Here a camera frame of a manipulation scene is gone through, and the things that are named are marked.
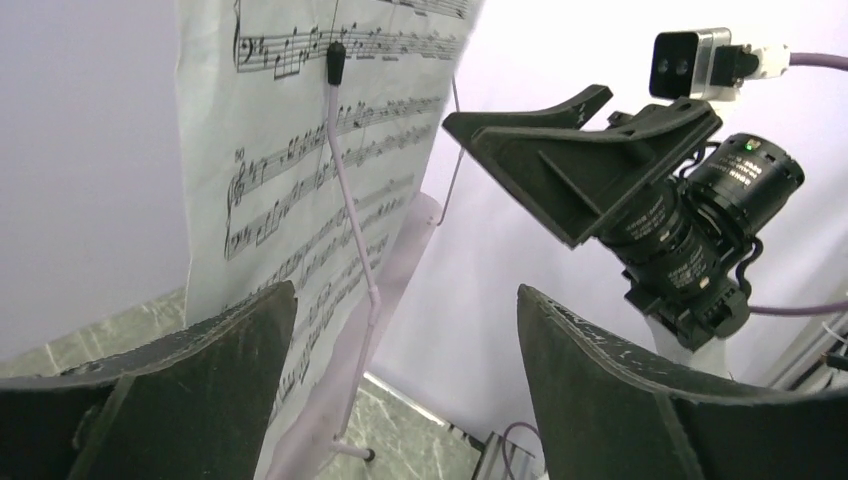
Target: cable connector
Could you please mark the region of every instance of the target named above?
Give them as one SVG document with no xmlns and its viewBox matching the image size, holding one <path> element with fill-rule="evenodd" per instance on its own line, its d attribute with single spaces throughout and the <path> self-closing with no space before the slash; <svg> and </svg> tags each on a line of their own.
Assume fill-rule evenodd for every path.
<svg viewBox="0 0 848 480">
<path fill-rule="evenodd" d="M 347 50 L 341 42 L 333 42 L 327 48 L 327 83 L 334 87 L 342 84 Z"/>
<path fill-rule="evenodd" d="M 759 66 L 745 80 L 766 80 L 777 78 L 789 69 L 791 52 L 786 45 L 766 45 L 751 49 L 751 54 L 759 59 Z"/>
</svg>

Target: white wall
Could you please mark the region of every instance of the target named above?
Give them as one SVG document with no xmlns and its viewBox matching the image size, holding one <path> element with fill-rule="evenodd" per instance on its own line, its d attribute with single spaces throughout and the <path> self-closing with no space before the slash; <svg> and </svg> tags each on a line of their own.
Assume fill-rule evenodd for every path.
<svg viewBox="0 0 848 480">
<path fill-rule="evenodd" d="M 797 51 L 848 54 L 848 4 L 718 0 L 559 2 L 488 0 L 457 74 L 463 110 L 533 110 L 592 83 L 615 97 L 613 110 L 649 101 L 655 35 L 691 27 L 766 28 Z M 806 184 L 761 234 L 766 251 L 749 270 L 754 300 L 768 304 L 825 299 L 848 262 L 848 74 L 792 71 L 749 83 L 723 138 L 751 131 L 772 139 L 803 165 Z M 447 193 L 458 151 L 446 134 L 433 150 L 423 189 Z M 640 316 L 622 299 L 622 268 L 598 244 L 570 252 L 466 159 L 447 220 L 436 232 L 384 337 L 372 371 L 467 432 L 486 438 L 533 419 L 518 346 L 515 292 L 528 283 L 578 314 L 653 348 Z M 730 342 L 737 379 L 755 382 L 802 322 L 754 318 Z M 516 438 L 535 448 L 529 434 Z"/>
<path fill-rule="evenodd" d="M 3 2 L 0 360 L 186 281 L 171 0 Z"/>
</svg>

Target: marble tile floor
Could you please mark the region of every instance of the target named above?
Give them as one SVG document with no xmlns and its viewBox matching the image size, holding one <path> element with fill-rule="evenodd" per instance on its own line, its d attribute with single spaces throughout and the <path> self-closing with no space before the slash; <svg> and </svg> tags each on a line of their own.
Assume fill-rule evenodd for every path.
<svg viewBox="0 0 848 480">
<path fill-rule="evenodd" d="M 337 455 L 317 480 L 469 480 L 480 451 L 450 425 L 392 392 L 378 379 L 363 379 L 346 440 L 370 447 L 370 463 Z"/>
</svg>

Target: camera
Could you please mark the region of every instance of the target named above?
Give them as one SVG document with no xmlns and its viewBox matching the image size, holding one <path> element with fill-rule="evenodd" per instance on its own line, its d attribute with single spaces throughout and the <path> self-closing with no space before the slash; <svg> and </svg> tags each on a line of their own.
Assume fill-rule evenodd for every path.
<svg viewBox="0 0 848 480">
<path fill-rule="evenodd" d="M 716 85 L 712 73 L 717 52 L 731 46 L 727 28 L 664 32 L 654 41 L 649 91 L 668 100 L 712 100 L 733 85 Z"/>
</svg>

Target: sheet music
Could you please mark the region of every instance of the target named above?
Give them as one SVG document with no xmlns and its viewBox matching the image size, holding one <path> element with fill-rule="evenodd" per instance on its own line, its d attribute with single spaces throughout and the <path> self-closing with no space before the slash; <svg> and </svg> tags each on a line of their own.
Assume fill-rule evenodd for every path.
<svg viewBox="0 0 848 480">
<path fill-rule="evenodd" d="M 177 3 L 186 323 L 270 283 L 295 283 L 298 318 L 272 418 L 284 431 L 366 292 L 327 122 L 379 271 L 420 187 L 479 0 Z M 347 62 L 328 118 L 325 56 L 335 41 Z"/>
</svg>

